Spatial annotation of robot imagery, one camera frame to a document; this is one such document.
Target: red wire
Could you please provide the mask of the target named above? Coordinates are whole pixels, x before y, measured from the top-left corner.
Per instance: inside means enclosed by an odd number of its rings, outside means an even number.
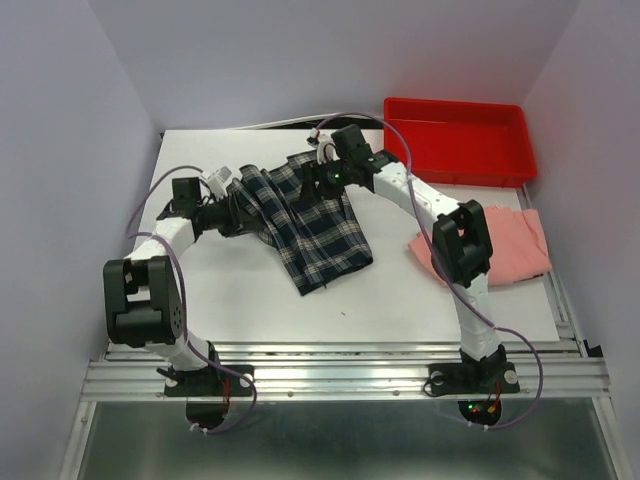
[[[498,403],[500,403],[500,382],[496,382],[496,387],[498,389],[498,394],[496,395],[496,401],[493,402],[493,405],[491,405],[491,408],[496,408],[498,406]]]

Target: screw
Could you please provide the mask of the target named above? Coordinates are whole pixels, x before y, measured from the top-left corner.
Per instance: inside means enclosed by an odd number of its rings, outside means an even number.
[[[253,382],[253,375],[251,375],[250,373],[245,373],[243,375],[243,378],[240,379],[240,386],[242,388],[249,388],[249,382]]]
[[[518,374],[514,370],[507,370],[504,372],[504,379],[509,385],[515,385],[518,383]]]

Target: metal frame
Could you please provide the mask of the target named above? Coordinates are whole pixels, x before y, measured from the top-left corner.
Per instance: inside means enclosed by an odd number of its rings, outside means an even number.
[[[521,205],[530,207],[526,187],[518,194]],[[549,300],[557,310],[554,313],[560,340],[535,344],[545,366],[543,396],[592,398],[615,474],[623,480],[633,479],[611,403],[604,359],[588,358],[560,279],[555,272],[546,279],[552,292]],[[427,376],[426,365],[434,361],[459,361],[456,343],[216,343],[216,348],[223,363],[254,365],[261,402],[434,401],[438,399],[421,392]],[[519,342],[505,342],[505,348],[520,376],[522,392],[517,397],[533,397],[538,377],[531,353]],[[99,361],[91,362],[61,479],[77,478],[80,473],[97,402],[184,402],[164,397],[164,380],[155,372],[159,366],[165,366],[162,359],[146,351],[111,344]],[[189,400],[211,401],[211,398]]]

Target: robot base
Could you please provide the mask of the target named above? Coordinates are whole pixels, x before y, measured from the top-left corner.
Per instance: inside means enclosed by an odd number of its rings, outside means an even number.
[[[252,365],[225,365],[241,375],[250,376],[253,379],[254,368]],[[229,395],[231,397],[250,397],[253,392],[248,386],[242,386],[240,379],[232,375],[220,373],[205,367],[190,372],[160,372],[168,378],[165,382],[165,397],[222,397],[224,394],[224,382],[229,380]]]
[[[501,394],[519,393],[520,384],[515,366],[507,362],[504,346],[488,358],[475,361],[460,352],[462,363],[428,365],[429,378],[423,391],[431,397],[443,395],[489,394],[500,386]]]

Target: black mounting bracket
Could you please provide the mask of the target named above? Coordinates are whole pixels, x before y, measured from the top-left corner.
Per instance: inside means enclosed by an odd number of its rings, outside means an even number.
[[[432,363],[423,392],[430,397],[443,395],[472,395],[495,392],[500,385],[502,394],[519,393],[520,384],[515,365],[507,361],[503,345],[490,357],[475,361],[460,351],[462,363]]]
[[[456,211],[440,215],[433,225],[433,245],[444,274],[453,283],[468,288],[474,278],[487,273],[493,246],[482,205],[470,200]]]

